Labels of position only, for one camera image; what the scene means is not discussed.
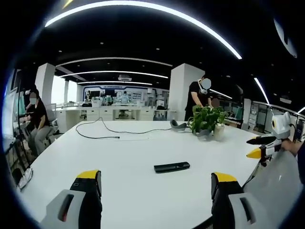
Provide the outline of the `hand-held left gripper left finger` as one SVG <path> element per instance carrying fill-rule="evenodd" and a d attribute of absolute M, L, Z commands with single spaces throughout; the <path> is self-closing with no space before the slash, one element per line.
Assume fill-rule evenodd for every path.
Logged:
<path fill-rule="evenodd" d="M 70 189 L 61 191 L 46 207 L 42 229 L 99 229 L 102 218 L 101 172 L 80 173 Z"/>

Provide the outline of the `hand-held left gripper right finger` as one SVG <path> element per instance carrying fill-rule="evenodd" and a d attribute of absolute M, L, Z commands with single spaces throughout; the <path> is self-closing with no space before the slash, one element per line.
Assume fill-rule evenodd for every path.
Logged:
<path fill-rule="evenodd" d="M 212 219 L 220 229 L 276 229 L 281 224 L 281 174 L 261 171 L 244 185 L 229 174 L 211 174 Z"/>

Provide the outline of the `person's right hand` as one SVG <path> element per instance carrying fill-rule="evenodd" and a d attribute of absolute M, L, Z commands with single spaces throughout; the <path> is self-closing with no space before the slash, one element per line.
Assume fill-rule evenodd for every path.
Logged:
<path fill-rule="evenodd" d="M 297 143 L 292 142 L 290 139 L 287 138 L 282 141 L 281 148 L 296 155 L 298 152 L 299 146 Z"/>

